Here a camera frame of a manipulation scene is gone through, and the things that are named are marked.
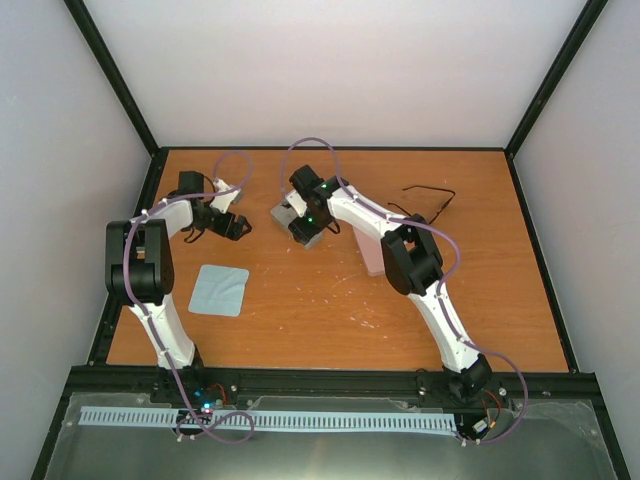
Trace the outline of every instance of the scratch mark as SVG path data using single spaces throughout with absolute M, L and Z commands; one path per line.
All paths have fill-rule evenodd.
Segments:
M 331 285 L 331 288 L 340 285 L 342 282 L 344 282 L 345 280 L 349 280 L 350 278 L 353 277 L 357 277 L 358 275 L 362 275 L 361 273 L 354 273 L 353 275 L 349 275 L 348 277 L 344 277 L 342 280 L 340 280 L 339 282 L 334 283 L 333 285 Z

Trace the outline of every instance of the white cable tray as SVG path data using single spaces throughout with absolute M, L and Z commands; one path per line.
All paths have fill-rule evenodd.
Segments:
M 233 410 L 214 410 L 213 421 Z M 186 410 L 175 408 L 82 407 L 79 425 L 175 428 Z M 258 432 L 398 432 L 452 435 L 456 426 L 448 413 L 360 413 L 247 410 Z M 181 428 L 199 428 L 193 419 Z M 233 416 L 216 427 L 249 430 L 249 421 Z

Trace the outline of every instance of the white wall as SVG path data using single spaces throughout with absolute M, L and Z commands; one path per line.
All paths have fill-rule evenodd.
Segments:
M 88 0 L 162 145 L 503 147 L 585 0 Z
M 0 5 L 0 476 L 29 478 L 148 156 L 62 1 Z
M 640 2 L 609 2 L 516 157 L 580 368 L 640 478 Z

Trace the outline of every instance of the light blue cloth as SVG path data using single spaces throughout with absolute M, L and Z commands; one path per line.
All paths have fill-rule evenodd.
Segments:
M 193 288 L 189 311 L 237 317 L 242 310 L 249 270 L 203 265 Z

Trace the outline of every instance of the black metal frame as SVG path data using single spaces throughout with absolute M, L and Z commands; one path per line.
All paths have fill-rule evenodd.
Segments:
M 522 146 L 527 134 L 542 112 L 546 102 L 560 82 L 571 60 L 583 43 L 598 15 L 606 5 L 606 0 L 588 0 L 571 30 L 562 49 L 558 53 L 542 85 L 534 96 L 531 105 L 520 121 L 509 144 L 503 148 L 458 148 L 458 147 L 339 147 L 340 150 L 369 151 L 503 151 L 522 214 L 527 226 L 531 244 L 540 269 L 547 299 L 558 335 L 567 361 L 569 373 L 526 373 L 531 398 L 585 399 L 590 400 L 595 409 L 602 434 L 607 444 L 610 457 L 619 478 L 630 478 L 620 446 L 618 445 L 611 420 L 607 412 L 595 375 L 579 373 L 575 355 L 571 348 L 566 326 L 553 290 L 553 285 L 544 262 L 531 215 L 520 186 L 513 159 Z M 123 105 L 134 128 L 152 157 L 135 213 L 152 205 L 167 156 L 171 149 L 226 149 L 233 147 L 163 147 L 159 148 L 151 134 L 140 110 L 138 109 L 122 75 L 120 74 L 107 46 L 105 45 L 95 23 L 82 0 L 65 0 L 69 11 L 87 43 L 93 51 L 98 63 L 109 79 L 118 99 Z M 248 150 L 281 150 L 286 147 L 240 147 Z M 324 147 L 307 147 L 310 150 Z M 87 365 L 73 367 L 58 408 L 53 417 L 49 433 L 42 448 L 33 479 L 41 479 L 46 475 L 49 459 L 53 452 L 58 432 L 62 425 L 69 398 L 80 392 L 131 392 L 149 393 L 152 398 L 169 401 L 174 405 L 182 405 L 171 382 L 164 381 L 166 372 L 156 367 L 122 367 L 108 366 L 106 359 L 113 340 L 113 334 L 120 316 L 122 305 L 111 296 L 107 299 L 100 319 L 98 330 L 91 348 Z M 442 408 L 445 412 L 456 415 L 480 412 L 481 406 L 471 404 L 460 406 L 451 401 L 448 395 L 439 390 L 444 382 L 443 372 L 376 372 L 376 371 L 323 371 L 323 370 L 268 370 L 268 369 L 218 369 L 206 368 L 209 379 L 215 379 L 225 386 L 230 401 L 240 408 L 247 400 L 254 400 L 262 395 L 280 396 L 349 396 L 393 398 L 411 405 Z M 514 398 L 522 395 L 522 386 L 514 374 L 495 373 L 491 387 L 504 387 Z
M 522 144 L 542 113 L 549 98 L 551 98 L 560 80 L 562 80 L 569 65 L 571 65 L 573 57 L 576 56 L 582 43 L 587 38 L 587 35 L 589 35 L 591 27 L 593 27 L 596 20 L 598 20 L 607 1 L 608 0 L 587 0 L 562 48 L 560 48 L 558 55 L 556 55 L 555 60 L 551 64 L 551 68 L 549 68 L 547 75 L 544 77 L 544 80 L 542 80 L 542 84 L 533 96 L 533 100 L 531 100 L 511 140 L 509 140 L 508 145 L 505 147 L 508 159 L 513 160 L 518 150 L 520 150 L 520 147 L 522 147 Z

